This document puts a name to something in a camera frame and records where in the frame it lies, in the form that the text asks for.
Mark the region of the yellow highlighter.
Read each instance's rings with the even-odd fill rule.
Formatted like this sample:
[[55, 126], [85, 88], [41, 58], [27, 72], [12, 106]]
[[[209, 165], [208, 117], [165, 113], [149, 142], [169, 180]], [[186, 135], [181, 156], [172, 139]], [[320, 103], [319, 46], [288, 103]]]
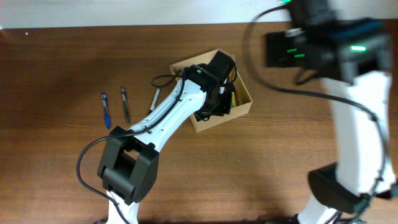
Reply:
[[232, 92], [232, 93], [231, 93], [231, 107], [232, 107], [232, 108], [235, 108], [236, 106], [237, 106], [237, 103], [236, 103], [235, 92]]

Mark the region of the black marker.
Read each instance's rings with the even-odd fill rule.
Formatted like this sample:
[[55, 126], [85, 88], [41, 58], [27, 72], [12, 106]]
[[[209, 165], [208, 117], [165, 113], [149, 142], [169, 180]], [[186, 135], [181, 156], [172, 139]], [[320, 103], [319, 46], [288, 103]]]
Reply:
[[156, 90], [156, 92], [155, 92], [154, 98], [153, 98], [152, 103], [150, 105], [149, 114], [151, 114], [155, 110], [155, 107], [157, 105], [157, 101], [159, 99], [159, 96], [160, 96], [160, 88], [158, 88]]

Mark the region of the black pen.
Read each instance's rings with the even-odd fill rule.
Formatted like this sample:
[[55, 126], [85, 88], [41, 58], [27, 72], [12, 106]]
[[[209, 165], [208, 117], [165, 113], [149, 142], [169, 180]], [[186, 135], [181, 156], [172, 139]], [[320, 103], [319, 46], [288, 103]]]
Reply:
[[123, 107], [124, 107], [124, 115], [127, 123], [130, 123], [130, 114], [129, 114], [129, 108], [127, 104], [127, 95], [126, 91], [124, 88], [121, 88], [121, 97], [123, 101]]

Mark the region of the blue pen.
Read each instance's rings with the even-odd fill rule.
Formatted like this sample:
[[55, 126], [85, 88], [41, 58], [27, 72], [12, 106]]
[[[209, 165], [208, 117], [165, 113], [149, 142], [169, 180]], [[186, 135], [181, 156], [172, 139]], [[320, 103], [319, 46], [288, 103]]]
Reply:
[[103, 105], [103, 111], [104, 111], [104, 121], [107, 129], [111, 128], [111, 121], [110, 121], [110, 116], [109, 116], [109, 111], [108, 111], [108, 99], [105, 93], [101, 93], [101, 102]]

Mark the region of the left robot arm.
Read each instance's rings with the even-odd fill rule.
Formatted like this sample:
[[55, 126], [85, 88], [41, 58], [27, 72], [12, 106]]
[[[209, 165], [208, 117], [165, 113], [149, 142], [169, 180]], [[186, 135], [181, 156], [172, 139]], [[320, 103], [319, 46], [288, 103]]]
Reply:
[[230, 74], [237, 74], [234, 59], [218, 51], [209, 63], [181, 69], [174, 90], [142, 121], [110, 132], [98, 167], [110, 198], [105, 223], [137, 223], [139, 203], [157, 179], [160, 152], [189, 116], [229, 114], [232, 95], [220, 90], [231, 83]]

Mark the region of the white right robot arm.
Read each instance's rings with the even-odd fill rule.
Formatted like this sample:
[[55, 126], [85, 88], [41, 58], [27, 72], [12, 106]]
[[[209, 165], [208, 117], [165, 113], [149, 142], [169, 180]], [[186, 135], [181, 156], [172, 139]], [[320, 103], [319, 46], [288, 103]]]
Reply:
[[282, 1], [292, 28], [267, 35], [269, 65], [313, 70], [330, 102], [338, 160], [308, 174], [311, 197], [292, 223], [360, 223], [375, 198], [397, 197], [389, 157], [391, 38], [377, 19], [345, 22], [327, 1]]

